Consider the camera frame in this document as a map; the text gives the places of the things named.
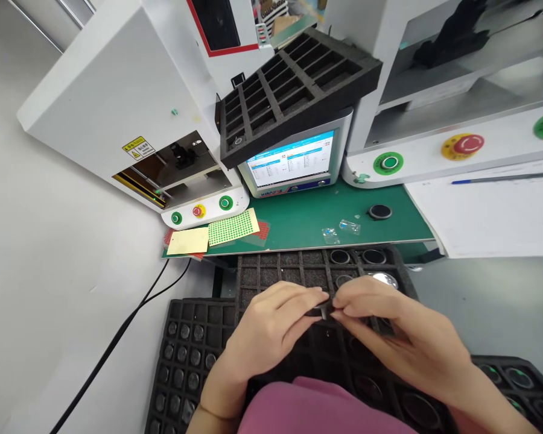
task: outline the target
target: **black cable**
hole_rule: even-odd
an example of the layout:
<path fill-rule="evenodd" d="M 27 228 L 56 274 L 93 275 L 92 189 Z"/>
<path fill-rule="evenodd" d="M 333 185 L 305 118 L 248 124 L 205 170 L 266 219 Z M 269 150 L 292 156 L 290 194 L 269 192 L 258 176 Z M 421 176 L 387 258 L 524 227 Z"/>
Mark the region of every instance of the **black cable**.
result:
<path fill-rule="evenodd" d="M 68 406 L 68 408 L 66 409 L 66 411 L 63 413 L 63 415 L 60 417 L 59 421 L 56 422 L 56 425 L 54 426 L 54 428 L 52 428 L 52 431 L 50 431 L 50 434 L 57 434 L 59 432 L 59 430 L 62 428 L 62 425 L 64 425 L 64 423 L 66 422 L 66 420 L 68 419 L 68 416 L 71 415 L 72 411 L 75 409 L 75 407 L 78 405 L 78 402 L 81 400 L 81 398 L 84 396 L 84 393 L 87 391 L 87 389 L 90 387 L 91 383 L 93 382 L 93 380 L 95 379 L 95 377 L 97 376 L 97 374 L 99 373 L 99 371 L 101 370 L 101 368 L 103 367 L 104 363 L 107 361 L 107 359 L 109 358 L 110 354 L 113 352 L 113 350 L 115 349 L 116 345 L 118 344 L 119 340 L 122 338 L 123 334 L 125 333 L 125 331 L 127 330 L 127 328 L 129 327 L 129 325 L 131 324 L 131 322 L 133 321 L 133 318 L 135 317 L 135 315 L 137 314 L 137 312 L 139 312 L 139 309 L 142 308 L 144 305 L 146 305 L 149 301 L 151 301 L 152 299 L 154 299 L 156 296 L 164 293 L 167 289 L 171 288 L 173 285 L 175 285 L 179 280 L 181 280 L 181 278 L 185 275 L 185 273 L 187 272 L 187 269 L 189 268 L 189 264 L 191 263 L 191 258 L 189 258 L 189 262 L 187 263 L 187 267 L 185 267 L 185 270 L 181 273 L 181 275 L 177 278 L 176 281 L 174 281 L 172 284 L 170 284 L 169 286 L 167 286 L 167 288 L 161 290 L 160 292 L 158 292 L 157 294 L 155 294 L 154 296 L 152 296 L 151 298 L 149 298 L 147 300 L 147 297 L 149 296 L 149 294 L 151 293 L 151 291 L 153 290 L 153 288 L 155 287 L 155 285 L 157 284 L 157 282 L 159 281 L 161 275 L 163 274 L 163 272 L 165 271 L 165 268 L 167 267 L 167 264 L 169 263 L 169 260 L 167 259 L 167 261 L 165 262 L 165 265 L 163 266 L 163 268 L 161 269 L 161 272 L 159 273 L 159 275 L 157 276 L 157 278 L 155 279 L 155 281 L 153 282 L 153 285 L 151 286 L 151 288 L 149 288 L 149 290 L 147 291 L 147 293 L 145 294 L 145 297 L 143 297 L 143 300 L 141 300 L 141 302 L 139 303 L 139 306 L 137 306 L 137 308 L 127 317 L 127 319 L 125 319 L 125 321 L 123 322 L 123 324 L 120 326 L 119 330 L 115 333 L 113 339 L 111 340 L 109 346 L 107 347 L 107 349 L 104 351 L 101 359 L 98 361 L 97 365 L 95 366 L 95 368 L 92 370 L 92 372 L 90 373 L 89 377 L 86 379 L 86 381 L 84 382 L 83 386 L 80 388 L 80 390 L 78 391 L 78 394 L 74 397 L 74 399 L 72 400 L 71 404 Z"/>

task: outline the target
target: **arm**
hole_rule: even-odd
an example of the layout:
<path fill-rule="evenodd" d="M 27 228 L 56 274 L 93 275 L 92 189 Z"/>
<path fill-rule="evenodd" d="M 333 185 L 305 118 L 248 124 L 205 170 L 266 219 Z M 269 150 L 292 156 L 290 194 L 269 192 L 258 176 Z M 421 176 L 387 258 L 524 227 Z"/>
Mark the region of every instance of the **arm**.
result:
<path fill-rule="evenodd" d="M 446 404 L 463 434 L 537 434 L 471 356 L 451 321 L 393 287 L 363 276 L 345 283 L 332 316 L 391 371 Z M 384 337 L 357 318 L 389 318 L 396 337 Z"/>
<path fill-rule="evenodd" d="M 258 294 L 211 369 L 189 434 L 237 432 L 247 381 L 274 368 L 320 317 L 304 316 L 329 295 L 280 281 Z"/>

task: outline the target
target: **monitor screen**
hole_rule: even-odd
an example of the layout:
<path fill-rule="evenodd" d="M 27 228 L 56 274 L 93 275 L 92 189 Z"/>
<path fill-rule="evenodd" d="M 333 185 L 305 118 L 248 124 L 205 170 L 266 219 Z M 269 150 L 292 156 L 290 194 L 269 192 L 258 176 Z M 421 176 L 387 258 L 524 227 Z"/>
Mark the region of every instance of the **monitor screen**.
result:
<path fill-rule="evenodd" d="M 258 154 L 247 161 L 258 187 L 327 173 L 334 130 Z"/>

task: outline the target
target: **yellow sticky note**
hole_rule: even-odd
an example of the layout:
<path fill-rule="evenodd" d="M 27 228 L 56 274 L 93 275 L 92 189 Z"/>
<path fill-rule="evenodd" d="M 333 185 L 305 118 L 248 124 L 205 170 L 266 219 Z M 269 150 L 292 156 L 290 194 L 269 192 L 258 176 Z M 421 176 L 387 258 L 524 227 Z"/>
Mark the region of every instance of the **yellow sticky note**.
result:
<path fill-rule="evenodd" d="M 173 232 L 167 254 L 207 252 L 209 228 L 187 229 Z"/>

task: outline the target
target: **red frame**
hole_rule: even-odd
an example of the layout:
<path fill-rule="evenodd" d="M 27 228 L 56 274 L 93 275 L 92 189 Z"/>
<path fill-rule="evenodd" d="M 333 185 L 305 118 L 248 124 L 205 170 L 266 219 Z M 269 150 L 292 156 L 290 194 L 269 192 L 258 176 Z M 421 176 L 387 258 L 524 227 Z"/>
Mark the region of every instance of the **red frame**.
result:
<path fill-rule="evenodd" d="M 201 23 L 199 22 L 197 11 L 195 11 L 195 7 L 193 6 L 192 1 L 187 0 L 187 4 L 189 5 L 189 9 L 191 10 L 191 14 L 193 15 L 193 19 L 195 20 L 195 25 L 197 26 L 197 29 L 199 30 L 199 35 L 201 35 L 201 40 L 203 41 L 203 45 L 205 46 L 205 50 L 207 50 L 207 55 L 209 57 L 215 57 L 219 55 L 233 54 L 237 52 L 259 49 L 259 44 L 255 43 L 255 44 L 250 44 L 250 45 L 240 45 L 239 47 L 224 48 L 221 50 L 211 51 L 211 49 L 209 48 L 209 44 L 207 43 L 207 38 L 205 37 L 205 33 L 203 32 L 203 28 L 201 27 Z"/>

